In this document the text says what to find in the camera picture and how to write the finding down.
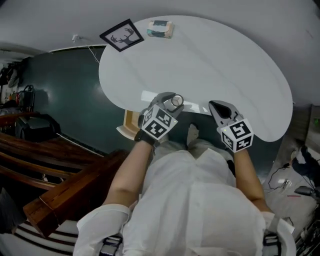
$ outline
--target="white shirt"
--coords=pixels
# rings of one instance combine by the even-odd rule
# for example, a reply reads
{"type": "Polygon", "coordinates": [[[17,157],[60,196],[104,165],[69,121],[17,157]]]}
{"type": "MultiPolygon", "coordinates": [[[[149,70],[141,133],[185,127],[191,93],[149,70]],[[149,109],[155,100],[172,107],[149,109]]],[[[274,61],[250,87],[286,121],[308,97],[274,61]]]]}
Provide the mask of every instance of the white shirt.
{"type": "Polygon", "coordinates": [[[226,160],[207,149],[198,159],[177,151],[153,163],[134,210],[103,205],[77,224],[73,255],[97,256],[122,233],[119,255],[258,256],[266,221],[235,188],[226,160]]]}

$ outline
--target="white wall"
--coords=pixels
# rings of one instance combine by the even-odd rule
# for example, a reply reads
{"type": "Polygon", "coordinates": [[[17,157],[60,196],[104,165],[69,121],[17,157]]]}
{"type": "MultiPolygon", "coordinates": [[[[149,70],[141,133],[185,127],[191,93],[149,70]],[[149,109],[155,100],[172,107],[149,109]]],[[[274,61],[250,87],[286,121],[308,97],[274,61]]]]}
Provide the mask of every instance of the white wall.
{"type": "Polygon", "coordinates": [[[0,8],[0,37],[53,51],[73,47],[73,34],[89,45],[104,44],[99,34],[127,18],[208,18],[260,45],[282,70],[297,104],[320,105],[317,11],[313,0],[8,0],[0,8]]]}

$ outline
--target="framed picture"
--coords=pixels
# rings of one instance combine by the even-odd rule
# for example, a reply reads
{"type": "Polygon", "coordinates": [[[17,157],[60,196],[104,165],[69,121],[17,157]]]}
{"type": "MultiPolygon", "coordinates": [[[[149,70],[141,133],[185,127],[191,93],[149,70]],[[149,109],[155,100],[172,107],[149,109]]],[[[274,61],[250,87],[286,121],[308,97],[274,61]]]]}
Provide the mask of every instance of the framed picture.
{"type": "Polygon", "coordinates": [[[102,33],[100,38],[119,52],[144,40],[130,19],[127,19],[102,33]]]}

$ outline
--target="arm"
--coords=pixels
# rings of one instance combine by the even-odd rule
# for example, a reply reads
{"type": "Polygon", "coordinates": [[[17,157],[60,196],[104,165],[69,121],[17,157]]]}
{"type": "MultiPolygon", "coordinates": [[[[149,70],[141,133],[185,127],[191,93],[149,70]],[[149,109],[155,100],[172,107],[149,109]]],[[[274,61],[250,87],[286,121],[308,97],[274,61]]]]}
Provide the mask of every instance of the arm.
{"type": "Polygon", "coordinates": [[[129,207],[138,199],[151,150],[152,146],[143,140],[135,144],[115,174],[104,205],[120,204],[129,207]]]}
{"type": "Polygon", "coordinates": [[[271,212],[254,165],[246,149],[234,153],[236,187],[261,211],[271,212]]]}

